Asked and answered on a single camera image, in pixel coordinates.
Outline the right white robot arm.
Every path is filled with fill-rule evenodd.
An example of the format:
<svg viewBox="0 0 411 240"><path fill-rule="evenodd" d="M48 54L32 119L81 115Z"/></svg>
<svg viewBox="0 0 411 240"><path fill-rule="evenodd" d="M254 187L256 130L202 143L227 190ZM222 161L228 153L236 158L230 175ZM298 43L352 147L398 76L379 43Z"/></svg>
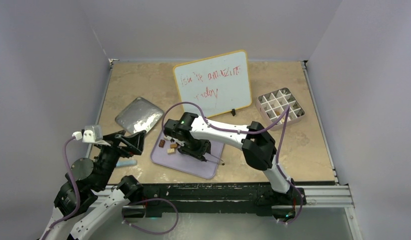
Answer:
<svg viewBox="0 0 411 240"><path fill-rule="evenodd" d="M279 203L285 204L294 197L291 178L279 165L276 141L257 121L236 125L184 112L178 120L168 119L162 132L180 144L181 154L201 162L207 160L205 155L211 153L213 142L232 146L242 151L248 166L264 173Z"/></svg>

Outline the metal tweezers black tips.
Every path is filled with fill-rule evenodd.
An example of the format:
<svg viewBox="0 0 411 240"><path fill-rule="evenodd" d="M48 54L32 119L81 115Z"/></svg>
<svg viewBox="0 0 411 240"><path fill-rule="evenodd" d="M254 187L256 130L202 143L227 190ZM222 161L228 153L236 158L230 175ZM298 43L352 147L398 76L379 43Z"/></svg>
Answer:
<svg viewBox="0 0 411 240"><path fill-rule="evenodd" d="M224 166L224 165L225 165L225 161L224 161L223 159L221 159L220 157L217 157L217 156L215 156L215 155L213 155L213 154L207 154L207 155L205 156L205 159L206 159L208 162L217 164L218 166Z"/></svg>

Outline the lilac plastic tray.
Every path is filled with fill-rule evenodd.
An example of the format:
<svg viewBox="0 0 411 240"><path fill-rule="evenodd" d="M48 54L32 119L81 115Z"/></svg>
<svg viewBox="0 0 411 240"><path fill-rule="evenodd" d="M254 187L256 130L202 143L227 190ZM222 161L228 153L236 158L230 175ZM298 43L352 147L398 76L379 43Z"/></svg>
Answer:
<svg viewBox="0 0 411 240"><path fill-rule="evenodd" d="M183 155L178 151L175 153L168 153L171 144L169 140L165 140L164 146L159 147L160 141L164 139L164 134L161 132L158 135L157 141L150 154L153 163L203 179L212 179L215 176L218 169L216 163L199 161L194 157ZM220 158L222 156L223 148L223 143L212 141L210 154Z"/></svg>

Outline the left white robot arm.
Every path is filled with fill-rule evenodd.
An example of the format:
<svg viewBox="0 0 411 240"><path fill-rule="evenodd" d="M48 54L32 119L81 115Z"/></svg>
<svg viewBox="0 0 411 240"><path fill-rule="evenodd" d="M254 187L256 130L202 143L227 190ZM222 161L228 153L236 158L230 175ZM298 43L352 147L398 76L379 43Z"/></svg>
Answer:
<svg viewBox="0 0 411 240"><path fill-rule="evenodd" d="M62 148L67 168L64 183L53 202L51 218L41 235L42 240L82 240L97 230L112 213L126 204L138 204L144 187L132 175L122 177L99 206L92 211L89 207L98 199L97 193L104 191L120 158L140 156L144 150L147 132L142 130L129 136L125 130L102 135L84 129L72 133ZM71 141L93 144L100 152L94 159L82 157L69 163L67 147Z"/></svg>

